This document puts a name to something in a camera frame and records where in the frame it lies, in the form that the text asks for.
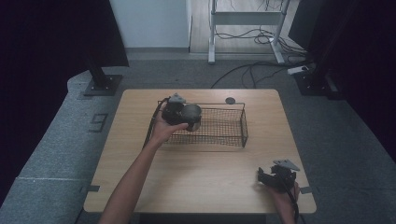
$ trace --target black stand base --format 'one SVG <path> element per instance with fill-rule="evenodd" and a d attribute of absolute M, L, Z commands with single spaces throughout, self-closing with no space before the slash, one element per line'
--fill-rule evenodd
<path fill-rule="evenodd" d="M 103 87 L 95 84 L 93 79 L 84 92 L 84 96 L 114 96 L 122 80 L 122 75 L 105 75 L 106 83 Z"/>
<path fill-rule="evenodd" d="M 322 83 L 316 85 L 313 84 L 315 83 L 313 78 L 312 73 L 294 75 L 301 95 L 327 96 L 329 100 L 344 100 L 341 92 L 337 90 L 329 76 L 326 76 Z"/>
<path fill-rule="evenodd" d="M 309 96 L 325 96 L 326 87 L 323 85 L 312 85 L 313 76 L 311 73 L 293 75 L 297 82 L 298 89 L 301 95 Z"/>

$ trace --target table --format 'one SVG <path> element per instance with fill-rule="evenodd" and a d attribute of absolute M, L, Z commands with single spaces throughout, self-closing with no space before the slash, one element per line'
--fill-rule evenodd
<path fill-rule="evenodd" d="M 216 144 L 164 144 L 157 151 L 137 213 L 275 213 L 271 196 L 257 181 L 259 166 L 269 174 L 274 160 L 289 159 L 300 187 L 309 186 L 279 95 L 275 90 L 127 90 L 99 160 L 84 203 L 87 212 L 102 212 L 113 189 L 140 152 L 157 102 L 177 92 L 188 102 L 245 103 L 245 147 Z M 314 213 L 311 193 L 301 194 L 300 213 Z"/>

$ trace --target gray object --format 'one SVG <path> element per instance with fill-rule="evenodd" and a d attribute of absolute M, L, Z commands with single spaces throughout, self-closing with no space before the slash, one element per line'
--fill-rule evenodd
<path fill-rule="evenodd" d="M 183 97 L 181 97 L 179 94 L 177 94 L 177 92 L 175 94 L 173 94 L 173 96 L 171 96 L 171 98 L 169 98 L 169 103 L 182 103 L 182 104 L 186 104 L 186 99 L 184 99 Z"/>
<path fill-rule="evenodd" d="M 295 171 L 300 171 L 300 168 L 298 168 L 296 165 L 294 165 L 291 161 L 289 160 L 283 160 L 283 161 L 274 161 L 275 164 L 280 165 L 285 168 L 289 168 L 291 170 Z"/>

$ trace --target wire basket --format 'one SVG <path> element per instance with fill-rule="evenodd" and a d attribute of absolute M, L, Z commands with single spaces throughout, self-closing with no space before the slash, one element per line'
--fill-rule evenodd
<path fill-rule="evenodd" d="M 177 131 L 166 143 L 245 146 L 248 126 L 244 103 L 197 105 L 202 109 L 201 127 L 195 132 Z"/>

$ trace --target hand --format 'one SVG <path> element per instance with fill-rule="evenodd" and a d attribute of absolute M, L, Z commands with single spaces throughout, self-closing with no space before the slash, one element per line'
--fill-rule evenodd
<path fill-rule="evenodd" d="M 189 127 L 188 123 L 181 123 L 178 125 L 170 125 L 163 119 L 163 109 L 166 103 L 163 103 L 157 117 L 154 120 L 154 128 L 150 140 L 158 141 L 162 144 L 168 140 L 175 131 L 183 130 Z"/>
<path fill-rule="evenodd" d="M 280 193 L 279 191 L 277 191 L 277 189 L 274 189 L 269 186 L 265 186 L 265 187 L 267 188 L 268 192 L 271 194 L 271 196 L 274 199 L 274 204 L 277 212 L 280 215 L 280 218 L 282 219 L 282 223 L 284 224 L 295 223 L 294 208 L 293 205 L 291 204 L 291 199 L 288 193 L 286 192 Z M 300 194 L 300 187 L 298 186 L 297 182 L 294 182 L 294 187 L 290 190 L 290 192 L 297 202 L 298 196 Z"/>

